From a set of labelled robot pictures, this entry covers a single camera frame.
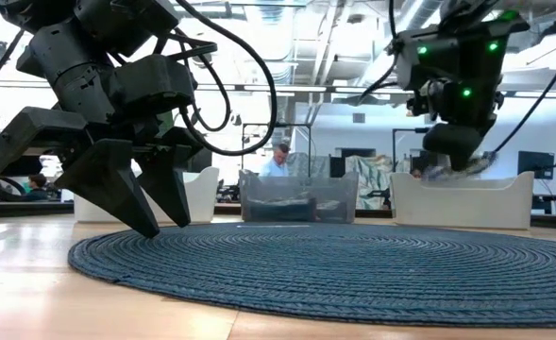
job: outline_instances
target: clear plastic bin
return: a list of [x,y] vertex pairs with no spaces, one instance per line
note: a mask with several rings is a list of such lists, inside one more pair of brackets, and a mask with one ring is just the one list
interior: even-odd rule
[[242,219],[246,222],[353,223],[359,176],[259,178],[240,171]]

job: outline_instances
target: computer monitor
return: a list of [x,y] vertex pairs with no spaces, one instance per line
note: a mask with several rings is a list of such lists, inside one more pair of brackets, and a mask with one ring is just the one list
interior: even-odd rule
[[519,151],[517,174],[533,171],[535,179],[552,179],[554,154],[547,152]]

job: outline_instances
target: white wall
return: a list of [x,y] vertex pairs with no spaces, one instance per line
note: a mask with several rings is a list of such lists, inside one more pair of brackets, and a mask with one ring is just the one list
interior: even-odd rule
[[[533,99],[508,99],[505,106],[498,113],[500,117],[515,116],[513,119],[500,119],[486,136],[480,151],[493,150],[514,128],[520,120],[522,112],[526,112],[533,104]],[[313,140],[317,148],[317,155],[334,155],[336,148],[375,148],[377,154],[392,154],[392,128],[398,127],[364,127],[353,129],[352,125],[344,128],[314,128]],[[397,134],[397,157],[400,159],[404,153],[410,154],[410,149],[422,147],[423,135],[412,132],[399,132]],[[552,152],[556,162],[556,100],[549,99],[542,102],[538,110],[524,127],[509,141],[500,152],[499,160],[482,178],[507,178],[516,175],[518,151]],[[554,180],[548,186],[556,195],[556,170]],[[539,181],[535,182],[534,192],[546,194],[548,191]]]

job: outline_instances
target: wooden floor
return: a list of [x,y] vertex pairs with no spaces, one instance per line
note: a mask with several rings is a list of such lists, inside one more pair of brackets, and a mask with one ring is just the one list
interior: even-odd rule
[[[69,215],[0,219],[0,340],[556,340],[556,330],[383,327],[242,313],[91,280],[68,268],[75,241],[123,228],[75,225]],[[556,229],[514,234],[556,241]]]

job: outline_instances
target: blue woven rug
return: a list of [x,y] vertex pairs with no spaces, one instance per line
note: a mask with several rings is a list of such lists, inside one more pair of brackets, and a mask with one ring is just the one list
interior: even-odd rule
[[215,224],[83,240],[70,265],[162,295],[276,315],[556,327],[556,243],[444,229]]

